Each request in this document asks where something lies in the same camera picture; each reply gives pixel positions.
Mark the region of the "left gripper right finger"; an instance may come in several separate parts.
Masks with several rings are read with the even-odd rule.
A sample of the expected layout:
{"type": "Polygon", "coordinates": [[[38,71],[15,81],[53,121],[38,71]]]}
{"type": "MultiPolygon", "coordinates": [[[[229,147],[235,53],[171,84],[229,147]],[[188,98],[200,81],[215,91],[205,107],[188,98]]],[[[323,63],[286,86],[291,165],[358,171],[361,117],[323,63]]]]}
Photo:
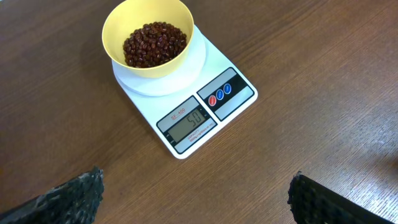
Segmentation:
{"type": "Polygon", "coordinates": [[[393,224],[297,172],[288,191],[290,211],[300,224],[393,224]]]}

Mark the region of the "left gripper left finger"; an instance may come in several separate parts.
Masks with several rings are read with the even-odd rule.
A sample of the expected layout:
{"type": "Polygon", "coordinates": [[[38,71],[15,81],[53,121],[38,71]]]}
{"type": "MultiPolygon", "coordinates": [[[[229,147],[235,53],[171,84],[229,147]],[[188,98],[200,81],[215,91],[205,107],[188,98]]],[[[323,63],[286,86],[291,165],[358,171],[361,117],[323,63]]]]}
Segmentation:
{"type": "Polygon", "coordinates": [[[91,224],[103,200],[103,170],[94,167],[1,214],[1,223],[91,224]]]}

